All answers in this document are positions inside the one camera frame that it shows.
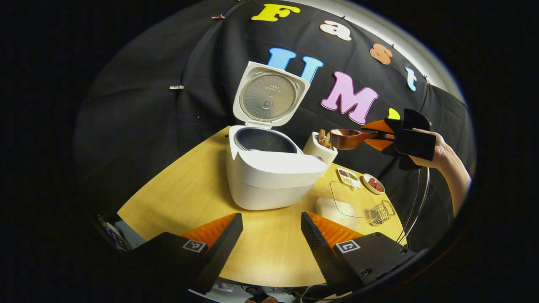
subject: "orange letter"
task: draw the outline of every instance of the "orange letter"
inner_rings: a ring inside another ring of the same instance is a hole
[[[284,18],[290,15],[290,11],[300,12],[299,8],[295,8],[293,6],[279,4],[264,4],[264,6],[265,8],[260,12],[260,14],[258,14],[258,16],[252,17],[251,20],[277,21],[278,19],[275,17],[275,15],[279,15],[279,17]]]
[[[393,57],[393,53],[390,50],[386,49],[382,44],[374,43],[371,50],[371,56],[376,60],[380,61],[383,64],[390,64]]]

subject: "rice cooker lid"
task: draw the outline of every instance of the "rice cooker lid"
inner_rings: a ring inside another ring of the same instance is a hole
[[[270,129],[288,122],[309,82],[284,70],[249,62],[234,101],[234,115],[247,126]]]

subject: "yellow letter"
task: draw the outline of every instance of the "yellow letter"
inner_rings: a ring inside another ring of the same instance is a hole
[[[400,120],[400,115],[399,115],[399,112],[394,110],[393,108],[390,108],[389,109],[389,116],[388,116],[389,119],[396,119],[396,120]]]
[[[299,8],[295,8],[293,6],[279,4],[264,4],[264,6],[265,8],[260,12],[260,14],[252,17],[251,20],[277,21],[278,19],[275,17],[275,15],[279,15],[279,17],[284,18],[290,15],[290,11],[300,12]]]
[[[350,38],[350,30],[348,27],[339,24],[337,22],[325,20],[325,24],[320,24],[320,29],[330,35],[335,35],[344,41],[350,41],[352,38]]]

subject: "wooden table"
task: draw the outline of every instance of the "wooden table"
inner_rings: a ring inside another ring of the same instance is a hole
[[[336,168],[340,166],[332,164],[294,205],[273,210],[244,210],[232,199],[226,177],[228,138],[225,135],[228,129],[224,128],[165,168],[129,199],[118,215],[144,239],[150,240],[162,232],[180,235],[212,220],[241,212],[244,229],[220,277],[273,287],[325,283],[301,232],[300,214],[306,210],[315,212],[315,201],[319,197],[332,197],[329,183],[339,180]],[[340,201],[347,194],[372,198],[364,203],[363,209],[355,207],[359,216],[382,199],[389,200],[386,194],[375,195],[365,187],[351,189],[336,182],[332,187],[335,198]],[[369,219],[358,220],[361,220],[361,226],[357,231],[364,235],[379,231],[396,240],[402,231],[397,216],[380,226],[369,225]]]

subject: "wooden spoon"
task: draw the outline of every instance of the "wooden spoon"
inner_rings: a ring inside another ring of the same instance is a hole
[[[364,133],[353,129],[339,129],[342,135],[331,133],[331,145],[336,149],[348,150],[358,147],[365,139],[374,138],[377,134]]]

